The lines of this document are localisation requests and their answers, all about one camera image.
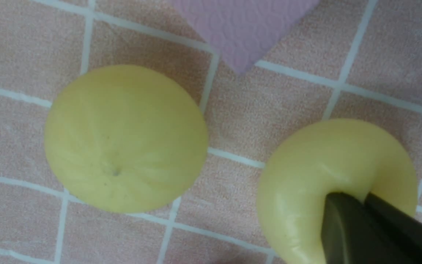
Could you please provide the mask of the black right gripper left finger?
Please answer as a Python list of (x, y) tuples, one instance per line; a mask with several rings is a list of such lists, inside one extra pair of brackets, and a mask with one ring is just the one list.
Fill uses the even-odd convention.
[(358, 199), (345, 193), (326, 196), (321, 242), (327, 264), (415, 262)]

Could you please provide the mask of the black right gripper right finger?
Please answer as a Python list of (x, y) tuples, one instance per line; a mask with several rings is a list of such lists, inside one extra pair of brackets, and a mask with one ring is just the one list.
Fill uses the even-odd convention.
[(422, 223), (372, 193), (364, 206), (401, 253), (422, 264)]

